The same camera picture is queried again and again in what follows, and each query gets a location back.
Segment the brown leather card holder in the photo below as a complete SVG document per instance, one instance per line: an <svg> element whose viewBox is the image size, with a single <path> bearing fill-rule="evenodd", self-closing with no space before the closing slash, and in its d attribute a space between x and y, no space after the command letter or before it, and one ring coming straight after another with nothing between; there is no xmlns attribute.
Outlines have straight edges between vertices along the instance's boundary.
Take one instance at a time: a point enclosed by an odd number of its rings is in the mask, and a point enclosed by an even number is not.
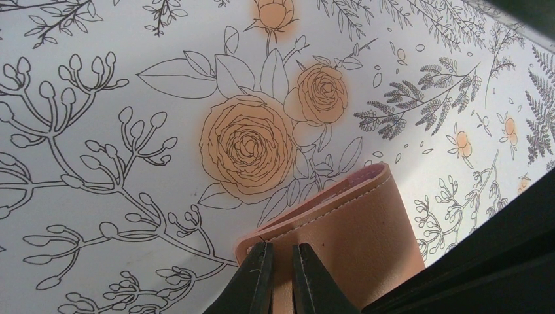
<svg viewBox="0 0 555 314"><path fill-rule="evenodd" d="M240 238L243 262L261 241L274 246L275 313L293 312L294 245L308 243L357 308L377 300L425 268L401 195L384 163L338 181Z"/></svg>

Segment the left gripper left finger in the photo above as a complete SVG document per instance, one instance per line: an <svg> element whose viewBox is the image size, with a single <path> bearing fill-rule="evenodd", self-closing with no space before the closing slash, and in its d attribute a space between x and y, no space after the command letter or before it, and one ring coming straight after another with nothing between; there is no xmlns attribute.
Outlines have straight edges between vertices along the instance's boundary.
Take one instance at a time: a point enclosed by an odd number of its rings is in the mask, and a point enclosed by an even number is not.
<svg viewBox="0 0 555 314"><path fill-rule="evenodd" d="M255 244L230 282L204 314L261 314L270 312L274 248Z"/></svg>

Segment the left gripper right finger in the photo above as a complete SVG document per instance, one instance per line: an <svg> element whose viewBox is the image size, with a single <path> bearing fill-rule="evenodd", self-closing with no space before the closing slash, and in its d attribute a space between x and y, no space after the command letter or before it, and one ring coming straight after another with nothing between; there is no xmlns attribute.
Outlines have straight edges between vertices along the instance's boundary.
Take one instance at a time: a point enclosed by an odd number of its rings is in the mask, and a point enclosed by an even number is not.
<svg viewBox="0 0 555 314"><path fill-rule="evenodd" d="M361 312L346 298L307 243L293 246L293 298L295 313Z"/></svg>

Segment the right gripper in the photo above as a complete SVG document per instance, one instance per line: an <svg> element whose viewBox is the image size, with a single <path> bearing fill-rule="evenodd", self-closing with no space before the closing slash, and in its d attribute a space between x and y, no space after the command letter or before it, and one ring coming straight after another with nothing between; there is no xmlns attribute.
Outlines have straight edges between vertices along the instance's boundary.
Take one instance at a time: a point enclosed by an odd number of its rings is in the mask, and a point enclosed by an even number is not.
<svg viewBox="0 0 555 314"><path fill-rule="evenodd" d="M553 313L554 173L365 313Z"/></svg>

